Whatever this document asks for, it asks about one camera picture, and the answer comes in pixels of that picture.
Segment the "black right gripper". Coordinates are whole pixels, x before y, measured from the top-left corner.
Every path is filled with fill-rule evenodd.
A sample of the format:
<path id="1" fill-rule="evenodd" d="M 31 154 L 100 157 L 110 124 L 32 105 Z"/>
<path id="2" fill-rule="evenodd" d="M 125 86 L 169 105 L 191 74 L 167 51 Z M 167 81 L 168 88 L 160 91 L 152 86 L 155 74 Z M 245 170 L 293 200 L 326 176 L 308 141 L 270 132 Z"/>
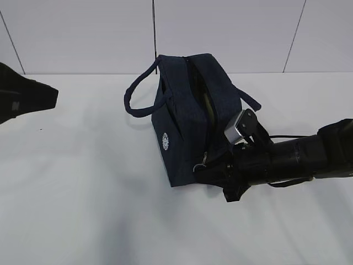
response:
<path id="1" fill-rule="evenodd" d="M 197 165 L 194 177 L 198 184 L 220 184 L 226 202 L 238 202 L 250 187 L 273 182 L 267 152 L 239 144 L 220 159 L 224 165 Z"/>

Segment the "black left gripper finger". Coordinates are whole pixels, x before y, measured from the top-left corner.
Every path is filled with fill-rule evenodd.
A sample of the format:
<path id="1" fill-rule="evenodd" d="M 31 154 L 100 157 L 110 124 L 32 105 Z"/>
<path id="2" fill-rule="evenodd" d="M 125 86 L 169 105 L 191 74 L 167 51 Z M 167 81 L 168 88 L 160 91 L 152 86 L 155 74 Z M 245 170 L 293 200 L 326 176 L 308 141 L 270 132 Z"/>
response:
<path id="1" fill-rule="evenodd" d="M 1 63 L 1 123 L 20 115 L 53 109 L 58 90 L 28 79 Z"/>

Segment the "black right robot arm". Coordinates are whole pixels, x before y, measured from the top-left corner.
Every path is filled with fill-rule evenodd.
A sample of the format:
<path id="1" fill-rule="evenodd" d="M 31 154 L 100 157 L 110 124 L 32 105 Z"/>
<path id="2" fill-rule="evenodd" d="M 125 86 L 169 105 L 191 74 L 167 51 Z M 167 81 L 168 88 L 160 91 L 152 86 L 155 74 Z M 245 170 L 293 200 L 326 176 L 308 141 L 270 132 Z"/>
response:
<path id="1" fill-rule="evenodd" d="M 197 183 L 223 189 L 239 201 L 252 186 L 285 188 L 313 179 L 352 177 L 352 119 L 324 126 L 315 135 L 274 143 L 267 135 L 233 146 L 194 173 Z"/>

